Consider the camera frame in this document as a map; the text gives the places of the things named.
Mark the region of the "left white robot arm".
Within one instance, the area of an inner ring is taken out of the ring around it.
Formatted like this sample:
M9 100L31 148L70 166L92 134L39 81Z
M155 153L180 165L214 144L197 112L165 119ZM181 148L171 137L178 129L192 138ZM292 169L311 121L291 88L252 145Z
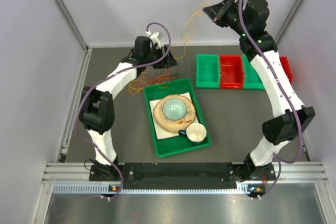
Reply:
M162 44L160 36L159 32L150 31L146 36L138 36L134 48L106 79L95 87L84 87L82 91L78 118L90 135L96 153L95 161L103 165L101 174L107 180L114 180L119 174L111 136L115 120L114 99L147 67L164 69L177 65L169 45Z

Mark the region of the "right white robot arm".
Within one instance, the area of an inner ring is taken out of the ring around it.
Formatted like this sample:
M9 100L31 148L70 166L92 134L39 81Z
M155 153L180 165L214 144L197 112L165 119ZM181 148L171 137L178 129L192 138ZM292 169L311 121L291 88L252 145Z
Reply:
M267 92L273 118L263 123L263 136L257 147L245 158L242 166L232 171L238 182L256 180L270 168L272 160L292 140L298 140L295 163L303 151L303 133L315 117L313 107L307 107L294 91L282 65L278 47L266 31L269 16L266 0L223 0L203 8L214 24L229 27L239 35L239 46L257 72Z

